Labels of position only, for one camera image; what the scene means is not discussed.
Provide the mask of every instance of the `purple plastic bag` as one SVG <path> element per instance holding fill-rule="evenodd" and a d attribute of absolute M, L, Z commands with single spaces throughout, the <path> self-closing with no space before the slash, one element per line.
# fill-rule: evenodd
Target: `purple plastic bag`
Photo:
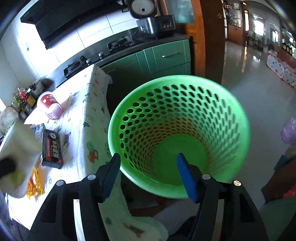
<path fill-rule="evenodd" d="M 296 118 L 292 117 L 281 131 L 281 139 L 285 144 L 296 142 Z"/>

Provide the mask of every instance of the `white cloth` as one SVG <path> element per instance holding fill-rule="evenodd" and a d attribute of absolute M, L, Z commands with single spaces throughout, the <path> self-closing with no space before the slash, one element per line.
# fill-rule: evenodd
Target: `white cloth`
<path fill-rule="evenodd" d="M 60 179 L 66 183 L 82 180 L 86 175 L 110 161 L 107 142 L 110 115 L 106 93 L 110 76 L 91 65 L 60 87 L 53 95 L 63 108 L 58 120 L 50 120 L 37 108 L 25 124 L 42 124 L 59 133 L 64 165 L 61 169 L 39 166 L 44 194 L 30 200 L 27 197 L 9 197 L 10 213 L 22 225 L 31 228 L 33 221 L 53 185 Z M 120 187 L 119 173 L 110 197 L 99 204 L 106 231 L 111 241 L 147 240 L 165 241 L 165 227 L 150 217 L 132 217 Z M 78 240 L 84 240 L 79 201 L 74 201 L 74 216 Z"/>

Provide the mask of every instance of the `cabinet handle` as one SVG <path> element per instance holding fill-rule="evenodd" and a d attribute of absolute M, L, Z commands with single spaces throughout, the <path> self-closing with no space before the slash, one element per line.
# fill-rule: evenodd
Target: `cabinet handle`
<path fill-rule="evenodd" d="M 116 70 L 116 68 L 114 68 L 114 69 L 108 71 L 106 74 L 108 74 L 108 73 L 110 73 L 110 72 L 112 72 L 112 71 L 114 71 L 114 70 Z"/>
<path fill-rule="evenodd" d="M 176 52 L 176 53 L 173 53 L 173 54 L 170 54 L 170 55 L 163 55 L 162 57 L 167 58 L 167 57 L 171 57 L 171 56 L 174 56 L 174 55 L 177 55 L 177 54 L 179 54 L 179 52 Z"/>

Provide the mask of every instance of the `gas stove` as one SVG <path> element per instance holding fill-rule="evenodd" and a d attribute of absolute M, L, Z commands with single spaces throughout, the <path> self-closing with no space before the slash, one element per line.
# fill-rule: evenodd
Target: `gas stove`
<path fill-rule="evenodd" d="M 87 66 L 96 63 L 97 61 L 103 60 L 105 57 L 127 49 L 131 46 L 137 45 L 143 42 L 142 40 L 134 41 L 130 36 L 124 36 L 118 40 L 110 42 L 107 44 L 108 52 L 104 53 L 103 51 L 97 52 L 89 59 L 86 59 L 84 56 L 80 57 L 79 61 L 75 61 L 72 64 L 69 64 L 66 69 L 64 69 L 64 75 L 66 79 L 71 78 L 81 70 L 85 69 Z"/>

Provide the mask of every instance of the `yellow snack bag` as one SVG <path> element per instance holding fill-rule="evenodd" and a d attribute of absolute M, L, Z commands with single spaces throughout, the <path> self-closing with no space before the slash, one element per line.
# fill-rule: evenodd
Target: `yellow snack bag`
<path fill-rule="evenodd" d="M 38 179 L 37 170 L 34 167 L 27 185 L 27 197 L 30 199 L 31 196 L 37 196 L 43 194 L 43 188 Z"/>

